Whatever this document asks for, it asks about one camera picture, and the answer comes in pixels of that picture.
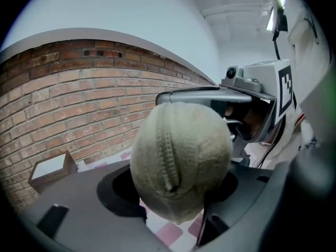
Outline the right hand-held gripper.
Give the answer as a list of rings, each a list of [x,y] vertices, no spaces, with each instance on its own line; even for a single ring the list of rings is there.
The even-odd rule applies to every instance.
[[[288,59],[263,61],[245,67],[231,66],[221,86],[202,86],[159,93],[155,104],[165,102],[198,103],[210,106],[213,100],[249,103],[260,99],[269,103],[267,114],[255,134],[238,129],[247,143],[263,142],[273,128],[282,122],[293,103],[293,78]]]

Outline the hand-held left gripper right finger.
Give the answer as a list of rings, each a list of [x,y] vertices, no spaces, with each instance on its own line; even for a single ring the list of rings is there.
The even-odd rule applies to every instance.
[[[271,170],[230,166],[221,185],[206,193],[197,246],[202,247],[229,230],[256,201]]]

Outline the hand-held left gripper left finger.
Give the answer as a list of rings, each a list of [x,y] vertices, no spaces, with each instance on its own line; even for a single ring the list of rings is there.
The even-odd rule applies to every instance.
[[[21,220],[47,251],[167,251],[146,226],[127,160],[63,178]]]

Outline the person's right hand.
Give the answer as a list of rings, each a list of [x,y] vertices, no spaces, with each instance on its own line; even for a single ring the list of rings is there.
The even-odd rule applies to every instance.
[[[227,120],[238,121],[238,123],[229,124],[229,128],[234,129],[249,140],[262,127],[264,120],[268,116],[269,107],[270,104],[264,101],[229,104],[224,117]]]

